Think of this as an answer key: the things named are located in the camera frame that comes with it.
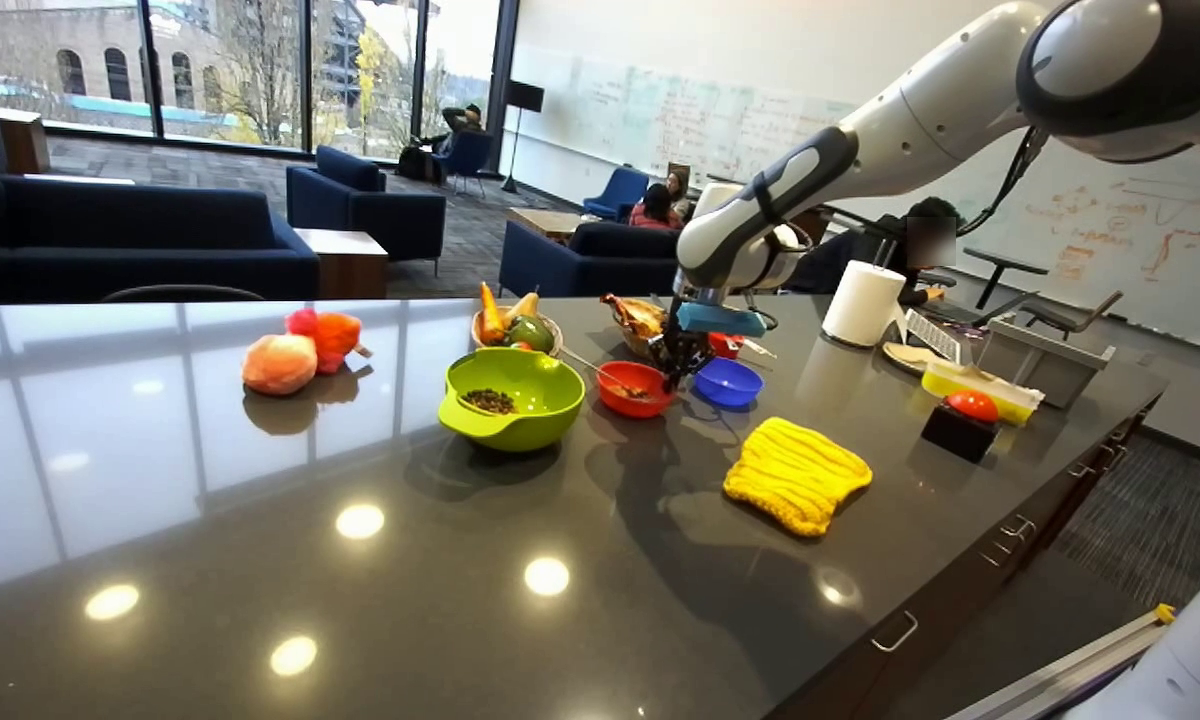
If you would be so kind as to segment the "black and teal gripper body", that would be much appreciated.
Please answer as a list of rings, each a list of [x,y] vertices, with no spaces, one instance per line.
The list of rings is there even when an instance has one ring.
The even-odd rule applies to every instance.
[[[720,292],[691,288],[690,281],[674,284],[674,325],[669,325],[669,370],[675,377],[695,374],[708,359],[708,335],[765,335],[773,315],[744,299],[730,308]]]

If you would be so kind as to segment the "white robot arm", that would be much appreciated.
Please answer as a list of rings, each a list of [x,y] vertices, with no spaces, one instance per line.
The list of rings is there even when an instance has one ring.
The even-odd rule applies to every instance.
[[[813,133],[675,240],[669,347],[708,334],[765,335],[751,303],[813,249],[792,222],[848,197],[948,175],[1023,130],[1015,175],[1049,142],[1110,165],[1200,148],[1200,0],[1005,0],[919,58],[883,93]]]

